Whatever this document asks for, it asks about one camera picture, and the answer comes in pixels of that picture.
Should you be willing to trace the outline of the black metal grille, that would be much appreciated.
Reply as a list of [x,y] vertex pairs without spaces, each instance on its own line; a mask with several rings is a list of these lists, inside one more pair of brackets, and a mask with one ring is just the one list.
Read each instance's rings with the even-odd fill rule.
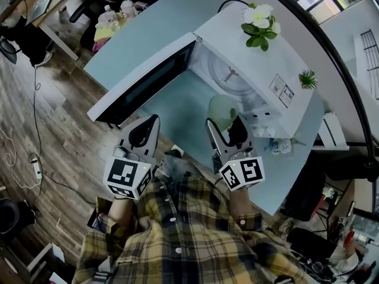
[[379,101],[379,46],[371,29],[360,36],[366,62],[365,73],[370,84],[370,92],[375,100]]

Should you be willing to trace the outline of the person's grey jeans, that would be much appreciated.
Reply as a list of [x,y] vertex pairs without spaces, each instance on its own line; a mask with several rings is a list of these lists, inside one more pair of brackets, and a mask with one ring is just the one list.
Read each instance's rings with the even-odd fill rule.
[[162,157],[158,167],[161,174],[175,183],[181,183],[193,174],[191,164],[179,157],[166,154]]

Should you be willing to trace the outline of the black bag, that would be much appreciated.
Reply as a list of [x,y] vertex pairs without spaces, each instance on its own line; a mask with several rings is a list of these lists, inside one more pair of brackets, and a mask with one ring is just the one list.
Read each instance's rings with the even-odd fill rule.
[[303,228],[291,230],[286,241],[292,250],[311,260],[328,259],[336,249],[336,244]]

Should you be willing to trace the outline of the person's yellow plaid shirt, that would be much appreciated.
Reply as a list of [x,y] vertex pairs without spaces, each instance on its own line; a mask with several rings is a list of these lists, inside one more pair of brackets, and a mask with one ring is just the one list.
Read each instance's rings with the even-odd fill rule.
[[99,227],[84,238],[73,284],[92,284],[111,256],[107,284],[308,284],[288,247],[263,215],[236,219],[229,195],[201,175],[181,183],[154,177],[123,227],[102,208]]

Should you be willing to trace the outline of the person's right forearm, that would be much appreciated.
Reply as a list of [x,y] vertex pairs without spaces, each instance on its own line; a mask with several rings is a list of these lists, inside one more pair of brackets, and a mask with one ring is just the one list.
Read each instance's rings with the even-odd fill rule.
[[251,205],[247,189],[239,189],[229,194],[229,210],[231,216],[236,219],[240,215],[252,214]]

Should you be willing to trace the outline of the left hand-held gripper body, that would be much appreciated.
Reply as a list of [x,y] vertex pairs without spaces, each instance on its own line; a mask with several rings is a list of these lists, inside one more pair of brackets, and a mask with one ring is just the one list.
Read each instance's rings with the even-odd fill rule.
[[103,184],[115,196],[138,200],[153,178],[155,144],[130,147],[122,141],[107,159]]

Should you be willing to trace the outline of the black smartphone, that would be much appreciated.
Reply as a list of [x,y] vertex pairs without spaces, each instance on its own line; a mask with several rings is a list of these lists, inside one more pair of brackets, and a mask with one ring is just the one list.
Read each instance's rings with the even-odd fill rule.
[[102,199],[97,197],[95,201],[95,208],[87,222],[87,226],[91,229],[98,229],[99,227],[99,215],[102,211]]

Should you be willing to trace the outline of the grey laptop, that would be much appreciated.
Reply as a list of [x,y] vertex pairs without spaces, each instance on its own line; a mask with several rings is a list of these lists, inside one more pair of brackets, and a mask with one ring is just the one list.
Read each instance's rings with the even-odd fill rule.
[[51,0],[38,0],[33,6],[31,13],[27,16],[26,25],[33,23],[35,20],[44,15],[50,5]]

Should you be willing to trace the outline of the small white figurine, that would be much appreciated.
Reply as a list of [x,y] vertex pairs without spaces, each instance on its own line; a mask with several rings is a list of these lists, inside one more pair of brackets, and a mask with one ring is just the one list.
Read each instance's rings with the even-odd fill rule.
[[334,196],[337,196],[338,193],[330,186],[324,186],[322,189],[322,199],[326,200],[327,198],[333,199]]

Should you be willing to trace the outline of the white low shelf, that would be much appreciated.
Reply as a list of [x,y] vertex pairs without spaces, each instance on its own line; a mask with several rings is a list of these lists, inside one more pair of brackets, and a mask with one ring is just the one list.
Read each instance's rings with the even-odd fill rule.
[[23,263],[8,246],[0,246],[0,257],[25,284],[33,284],[39,276],[65,267],[65,261],[55,255],[52,243],[48,243],[29,264]]

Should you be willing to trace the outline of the translucent green cup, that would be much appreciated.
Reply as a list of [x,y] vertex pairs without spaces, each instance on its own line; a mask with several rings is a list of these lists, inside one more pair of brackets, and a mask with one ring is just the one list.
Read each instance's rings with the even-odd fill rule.
[[216,95],[208,105],[208,117],[216,123],[221,132],[228,129],[239,114],[237,101],[231,96]]

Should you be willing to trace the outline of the pink cloth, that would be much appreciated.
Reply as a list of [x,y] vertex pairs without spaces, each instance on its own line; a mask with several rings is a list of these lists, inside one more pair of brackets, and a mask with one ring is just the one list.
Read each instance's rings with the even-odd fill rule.
[[92,47],[94,53],[98,52],[109,40],[110,38],[102,38],[96,41]]

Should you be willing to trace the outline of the black railing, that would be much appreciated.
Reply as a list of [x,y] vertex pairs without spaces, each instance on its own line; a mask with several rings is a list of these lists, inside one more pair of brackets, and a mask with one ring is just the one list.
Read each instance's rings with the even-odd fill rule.
[[365,146],[368,152],[368,156],[365,159],[364,163],[364,168],[367,171],[368,175],[367,179],[370,182],[375,182],[376,179],[379,178],[379,161],[377,161],[375,158],[374,137],[371,133],[370,124],[365,112],[363,101],[360,97],[355,82],[349,73],[348,68],[346,67],[337,49],[334,47],[327,35],[315,23],[315,21],[311,19],[311,16],[304,9],[302,9],[301,6],[297,5],[297,3],[292,0],[277,1],[285,6],[286,9],[288,9],[308,29],[308,31],[325,51],[328,58],[333,63],[334,67],[342,78],[342,81],[349,93],[349,96],[351,97],[351,100],[358,114],[358,118],[364,133]]

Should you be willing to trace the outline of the small spiky potted plant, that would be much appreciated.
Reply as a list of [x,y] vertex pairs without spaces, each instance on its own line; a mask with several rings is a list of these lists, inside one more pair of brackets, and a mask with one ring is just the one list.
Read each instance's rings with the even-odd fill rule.
[[298,74],[298,79],[302,89],[316,89],[317,88],[317,79],[314,71],[312,70],[302,70]]

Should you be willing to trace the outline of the yellow cloth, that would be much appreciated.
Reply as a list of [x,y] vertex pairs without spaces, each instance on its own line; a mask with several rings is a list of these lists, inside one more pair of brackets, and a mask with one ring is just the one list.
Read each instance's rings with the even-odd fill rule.
[[95,25],[94,41],[111,38],[120,28],[121,24],[119,22],[98,22]]

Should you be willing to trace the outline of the person's left forearm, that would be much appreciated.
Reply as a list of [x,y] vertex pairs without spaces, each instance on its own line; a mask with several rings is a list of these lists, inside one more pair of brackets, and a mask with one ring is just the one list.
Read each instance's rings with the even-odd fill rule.
[[134,201],[128,198],[115,198],[108,212],[108,216],[120,226],[129,225]]

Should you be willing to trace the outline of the white artificial flower bouquet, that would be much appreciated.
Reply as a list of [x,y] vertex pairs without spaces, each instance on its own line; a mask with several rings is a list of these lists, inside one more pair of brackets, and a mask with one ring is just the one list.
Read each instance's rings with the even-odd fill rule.
[[296,136],[291,138],[270,138],[265,151],[273,155],[291,155],[296,144],[306,146],[306,143],[300,141]]

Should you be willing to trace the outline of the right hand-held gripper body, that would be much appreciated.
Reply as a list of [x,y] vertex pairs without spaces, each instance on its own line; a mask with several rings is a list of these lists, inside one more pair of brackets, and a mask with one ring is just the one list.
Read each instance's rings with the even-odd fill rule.
[[246,148],[227,157],[216,167],[230,191],[248,189],[265,180],[264,165],[255,149]]

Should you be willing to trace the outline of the white microwave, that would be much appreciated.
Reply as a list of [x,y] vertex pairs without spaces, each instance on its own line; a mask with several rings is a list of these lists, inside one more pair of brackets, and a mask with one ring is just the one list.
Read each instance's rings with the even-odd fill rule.
[[246,11],[235,2],[150,56],[88,111],[90,119],[105,121],[123,95],[168,62],[179,72],[192,70],[217,93],[234,99],[257,137],[293,137],[313,94],[299,78],[307,66],[279,35],[269,47],[264,38],[248,47],[242,29]]

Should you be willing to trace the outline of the clear plastic bottle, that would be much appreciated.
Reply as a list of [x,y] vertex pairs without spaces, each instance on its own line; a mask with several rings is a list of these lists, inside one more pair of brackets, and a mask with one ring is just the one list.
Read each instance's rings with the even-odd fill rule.
[[104,13],[98,18],[97,28],[110,28],[112,30],[120,28],[117,13],[109,6],[104,7]]

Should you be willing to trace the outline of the white flower potted plant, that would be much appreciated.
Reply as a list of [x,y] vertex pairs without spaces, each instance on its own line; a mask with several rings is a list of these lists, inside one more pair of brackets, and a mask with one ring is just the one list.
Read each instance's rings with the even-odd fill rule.
[[279,22],[272,15],[273,7],[267,4],[249,4],[243,10],[243,24],[241,28],[249,36],[247,47],[260,48],[266,52],[269,49],[269,40],[273,40],[281,33]]

